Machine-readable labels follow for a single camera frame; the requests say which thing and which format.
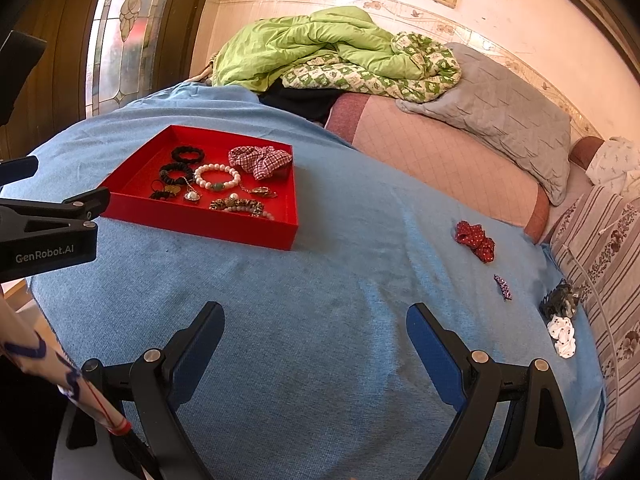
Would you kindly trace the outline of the pearl drop earring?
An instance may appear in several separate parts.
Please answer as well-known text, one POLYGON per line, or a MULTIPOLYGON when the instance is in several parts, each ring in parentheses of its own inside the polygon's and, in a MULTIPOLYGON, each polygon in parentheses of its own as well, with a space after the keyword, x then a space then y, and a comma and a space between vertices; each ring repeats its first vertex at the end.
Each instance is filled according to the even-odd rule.
POLYGON ((189 203, 198 203, 201 200, 201 194, 191 185, 186 177, 181 177, 180 180, 186 185, 186 192, 183 198, 189 203))

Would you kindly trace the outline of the red jewelry tray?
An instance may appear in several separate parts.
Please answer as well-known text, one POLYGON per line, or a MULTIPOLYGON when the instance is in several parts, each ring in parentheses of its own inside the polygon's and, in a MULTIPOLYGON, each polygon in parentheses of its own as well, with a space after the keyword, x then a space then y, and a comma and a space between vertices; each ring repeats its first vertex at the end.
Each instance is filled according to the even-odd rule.
POLYGON ((107 218, 229 242, 289 250, 298 230, 295 172, 292 164, 258 181, 229 164, 237 146, 274 146, 292 153, 291 145, 244 134, 170 125, 138 148, 105 178, 111 193, 107 218), (183 195, 186 177, 201 194, 192 204, 183 195), (240 189, 268 186, 276 198, 251 196, 240 189), (224 212, 249 206, 273 220, 224 212))

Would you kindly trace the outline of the small purple patterned hair clip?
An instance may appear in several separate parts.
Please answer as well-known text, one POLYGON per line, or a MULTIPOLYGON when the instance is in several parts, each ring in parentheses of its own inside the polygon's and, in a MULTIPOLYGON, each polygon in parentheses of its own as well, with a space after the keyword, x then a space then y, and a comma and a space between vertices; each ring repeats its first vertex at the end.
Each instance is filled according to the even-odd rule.
POLYGON ((506 301, 511 301, 513 299, 511 291, 510 291, 510 287, 508 285, 508 283, 506 282, 506 280, 504 278, 502 278, 501 276, 495 274, 494 275, 494 280, 497 284, 497 286, 500 289, 501 295, 503 296, 503 299, 506 301))

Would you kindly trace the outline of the white pearl strand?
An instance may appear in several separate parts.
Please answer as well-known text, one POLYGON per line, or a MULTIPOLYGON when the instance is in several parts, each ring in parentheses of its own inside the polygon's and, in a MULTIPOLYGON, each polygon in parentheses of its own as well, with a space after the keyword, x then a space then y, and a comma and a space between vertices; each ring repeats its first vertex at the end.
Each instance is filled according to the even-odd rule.
POLYGON ((231 206, 224 208, 224 212, 232 212, 232 214, 248 214, 253 218, 264 218, 267 220, 273 220, 274 217, 268 211, 263 209, 249 207, 249 206, 231 206))

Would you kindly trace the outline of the red white checkered scrunchie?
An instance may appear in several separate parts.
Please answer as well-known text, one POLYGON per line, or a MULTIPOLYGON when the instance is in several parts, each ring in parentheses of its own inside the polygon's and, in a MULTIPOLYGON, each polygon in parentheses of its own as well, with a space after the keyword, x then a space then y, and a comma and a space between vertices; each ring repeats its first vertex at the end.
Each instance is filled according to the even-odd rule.
POLYGON ((274 146, 237 146, 228 154, 229 164, 241 168, 256 180, 271 178, 279 169, 292 164, 291 153, 274 146))

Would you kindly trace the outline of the stained glass window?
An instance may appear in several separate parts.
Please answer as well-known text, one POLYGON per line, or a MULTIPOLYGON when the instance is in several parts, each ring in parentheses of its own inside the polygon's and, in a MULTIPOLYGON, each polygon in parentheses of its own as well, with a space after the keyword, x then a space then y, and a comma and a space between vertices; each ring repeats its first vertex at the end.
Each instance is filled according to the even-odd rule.
POLYGON ((88 44, 87 117, 117 110, 151 92, 167 0, 98 0, 88 44))

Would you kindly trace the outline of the striped floral pillow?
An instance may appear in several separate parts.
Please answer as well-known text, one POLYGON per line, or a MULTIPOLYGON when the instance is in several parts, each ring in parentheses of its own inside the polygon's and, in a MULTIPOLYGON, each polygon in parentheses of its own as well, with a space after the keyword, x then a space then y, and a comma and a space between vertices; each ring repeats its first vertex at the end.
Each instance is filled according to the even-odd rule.
POLYGON ((594 186, 564 212, 550 248, 579 295, 597 348, 606 396, 604 468, 639 417, 639 204, 594 186))

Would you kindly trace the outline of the green comforter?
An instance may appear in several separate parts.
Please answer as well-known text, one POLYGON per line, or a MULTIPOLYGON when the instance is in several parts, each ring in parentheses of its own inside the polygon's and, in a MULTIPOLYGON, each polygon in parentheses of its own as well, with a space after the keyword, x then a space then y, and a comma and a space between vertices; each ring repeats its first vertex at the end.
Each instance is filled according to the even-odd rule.
POLYGON ((242 27, 214 56, 212 84, 263 92, 289 67, 323 50, 387 52, 393 36, 356 6, 263 18, 242 27))

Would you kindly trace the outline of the black garment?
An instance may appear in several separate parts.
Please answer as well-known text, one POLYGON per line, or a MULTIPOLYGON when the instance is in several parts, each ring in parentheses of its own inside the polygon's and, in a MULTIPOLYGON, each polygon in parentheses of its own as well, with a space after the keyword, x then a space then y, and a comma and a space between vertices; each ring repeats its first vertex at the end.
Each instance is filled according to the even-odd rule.
POLYGON ((324 126, 329 119, 330 111, 344 90, 322 88, 290 88, 285 87, 278 78, 265 92, 258 94, 259 102, 264 105, 285 110, 303 117, 308 122, 324 126))

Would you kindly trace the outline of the white printed pillow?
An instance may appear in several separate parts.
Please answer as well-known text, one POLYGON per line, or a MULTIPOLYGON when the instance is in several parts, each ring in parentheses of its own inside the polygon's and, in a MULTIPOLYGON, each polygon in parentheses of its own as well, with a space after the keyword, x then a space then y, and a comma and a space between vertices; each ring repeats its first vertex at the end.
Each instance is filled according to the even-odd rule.
POLYGON ((586 175, 624 200, 638 200, 640 193, 639 145, 621 136, 606 140, 589 163, 586 175))

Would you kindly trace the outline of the pink quilted pillow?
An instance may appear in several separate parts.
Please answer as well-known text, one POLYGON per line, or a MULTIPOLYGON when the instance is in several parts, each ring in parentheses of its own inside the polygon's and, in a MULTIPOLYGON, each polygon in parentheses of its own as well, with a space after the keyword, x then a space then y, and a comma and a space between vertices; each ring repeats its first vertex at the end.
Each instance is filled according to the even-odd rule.
POLYGON ((550 203, 541 184, 472 134, 361 93, 340 96, 326 128, 480 214, 518 226, 532 242, 544 237, 550 203))

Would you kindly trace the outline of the grey quilted pillow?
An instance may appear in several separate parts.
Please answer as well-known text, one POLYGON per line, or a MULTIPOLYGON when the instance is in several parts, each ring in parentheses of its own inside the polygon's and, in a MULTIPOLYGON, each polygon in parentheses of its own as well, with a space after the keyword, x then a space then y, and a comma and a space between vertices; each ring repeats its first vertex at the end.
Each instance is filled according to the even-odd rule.
POLYGON ((570 177, 570 115, 483 53, 455 42, 448 48, 461 67, 458 84, 434 101, 398 100, 397 107, 476 136, 533 176, 558 206, 570 177))

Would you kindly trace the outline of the green white patterned quilt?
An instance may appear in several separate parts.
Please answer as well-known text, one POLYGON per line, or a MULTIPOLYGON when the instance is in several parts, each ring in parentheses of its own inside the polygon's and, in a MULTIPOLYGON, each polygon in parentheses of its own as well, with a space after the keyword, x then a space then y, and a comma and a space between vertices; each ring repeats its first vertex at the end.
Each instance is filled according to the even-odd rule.
POLYGON ((341 46, 289 67, 282 84, 292 89, 335 89, 411 103, 439 98, 460 81, 462 69, 443 44, 416 32, 400 32, 390 50, 341 46))

